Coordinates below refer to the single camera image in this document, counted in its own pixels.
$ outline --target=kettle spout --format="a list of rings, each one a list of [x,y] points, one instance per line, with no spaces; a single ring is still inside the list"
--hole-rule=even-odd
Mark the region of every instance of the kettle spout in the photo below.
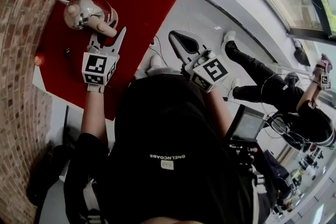
[[[68,1],[68,0],[57,0],[57,1],[61,2],[61,3],[64,4],[64,5],[68,5],[69,2],[70,2],[70,1]]]

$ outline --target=window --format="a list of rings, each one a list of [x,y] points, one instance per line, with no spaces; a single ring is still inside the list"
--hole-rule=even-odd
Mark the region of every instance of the window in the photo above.
[[[336,0],[264,0],[290,38],[336,46]]]

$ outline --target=forearm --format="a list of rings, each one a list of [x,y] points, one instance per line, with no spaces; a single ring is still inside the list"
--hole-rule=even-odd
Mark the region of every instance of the forearm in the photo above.
[[[203,99],[217,129],[219,138],[223,138],[229,130],[233,118],[220,91],[214,89],[210,93],[203,93]]]
[[[81,132],[92,134],[104,145],[108,145],[104,115],[104,94],[87,92]]]
[[[313,81],[308,86],[307,90],[302,95],[299,103],[297,104],[296,110],[298,111],[302,104],[306,102],[307,100],[316,100],[319,93],[321,91],[320,88],[320,78],[318,76],[315,76],[313,78]]]

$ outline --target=brick wall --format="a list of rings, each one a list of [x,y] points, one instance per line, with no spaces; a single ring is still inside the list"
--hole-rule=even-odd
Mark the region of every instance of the brick wall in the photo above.
[[[33,223],[29,170],[45,148],[51,97],[31,84],[34,55],[55,0],[0,0],[0,218]]]

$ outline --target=person wearing black pants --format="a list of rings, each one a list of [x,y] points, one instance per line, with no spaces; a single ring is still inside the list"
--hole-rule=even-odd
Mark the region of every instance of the person wearing black pants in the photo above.
[[[335,130],[330,118],[316,105],[321,91],[320,77],[323,70],[316,68],[314,79],[306,91],[287,83],[280,75],[273,72],[255,58],[241,52],[234,40],[235,32],[229,31],[223,40],[222,51],[228,58],[240,64],[256,86],[239,87],[233,83],[232,94],[235,99],[253,103],[273,105],[283,115],[286,124],[291,125],[291,132],[306,140],[323,146],[335,143]]]

